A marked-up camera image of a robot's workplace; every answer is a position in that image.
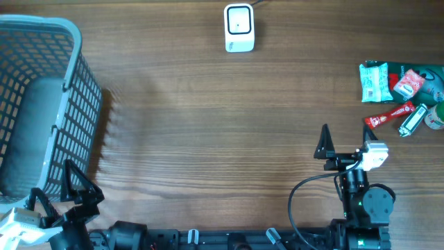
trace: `red packet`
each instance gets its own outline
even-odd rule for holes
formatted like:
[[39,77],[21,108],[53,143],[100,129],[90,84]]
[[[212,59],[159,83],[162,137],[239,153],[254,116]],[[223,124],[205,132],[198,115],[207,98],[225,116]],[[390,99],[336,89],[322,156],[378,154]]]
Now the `red packet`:
[[367,125],[374,129],[388,121],[391,121],[395,117],[400,117],[403,115],[407,115],[415,111],[415,106],[412,104],[411,101],[408,101],[401,106],[393,109],[390,112],[381,114],[381,115],[375,115],[372,117],[367,117],[364,119],[364,121],[367,123]]
[[415,73],[412,69],[407,70],[401,81],[396,83],[393,90],[400,93],[405,99],[413,97],[424,85],[425,79]]

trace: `pile of snack items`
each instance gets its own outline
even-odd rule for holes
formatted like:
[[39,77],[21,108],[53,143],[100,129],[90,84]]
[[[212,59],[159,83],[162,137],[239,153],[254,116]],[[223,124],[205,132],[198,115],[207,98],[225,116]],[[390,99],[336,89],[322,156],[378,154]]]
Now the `pile of snack items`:
[[444,67],[368,60],[359,66],[362,102],[396,102],[401,106],[364,121],[371,129],[410,114],[399,127],[411,135],[422,120],[432,129],[444,128]]

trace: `blue-gray bin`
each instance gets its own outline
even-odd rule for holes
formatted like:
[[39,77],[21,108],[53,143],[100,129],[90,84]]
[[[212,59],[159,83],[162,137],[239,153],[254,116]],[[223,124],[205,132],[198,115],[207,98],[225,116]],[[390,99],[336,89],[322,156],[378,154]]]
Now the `blue-gray bin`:
[[0,213],[34,187],[59,201],[64,159],[87,170],[102,93],[81,47],[66,19],[0,15]]

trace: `wooden table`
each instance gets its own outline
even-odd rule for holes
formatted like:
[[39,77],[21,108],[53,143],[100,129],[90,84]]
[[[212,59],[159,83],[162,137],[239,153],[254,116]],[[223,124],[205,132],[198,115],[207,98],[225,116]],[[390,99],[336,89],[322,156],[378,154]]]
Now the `wooden table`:
[[[226,4],[0,6],[66,17],[82,31],[105,97],[88,175],[106,200],[90,228],[118,219],[180,230],[289,228],[291,188],[323,173],[313,159],[321,126],[349,152],[361,145],[362,117],[395,106],[361,102],[359,64],[444,65],[442,2],[267,1],[255,7],[255,50],[235,54],[224,49]],[[369,180],[398,195],[394,249],[441,249],[444,133],[423,124],[400,138],[401,123],[375,131],[390,156]],[[293,206],[300,226],[343,216],[330,178],[301,189]]]

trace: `basket bottom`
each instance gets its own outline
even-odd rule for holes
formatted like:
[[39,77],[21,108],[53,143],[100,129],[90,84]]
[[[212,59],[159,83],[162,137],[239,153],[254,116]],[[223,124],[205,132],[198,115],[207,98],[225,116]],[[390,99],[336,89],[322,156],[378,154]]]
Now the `basket bottom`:
[[38,184],[43,188],[48,172],[44,157],[62,99],[62,84],[63,78],[37,78],[26,88],[0,167],[0,204],[28,196]]

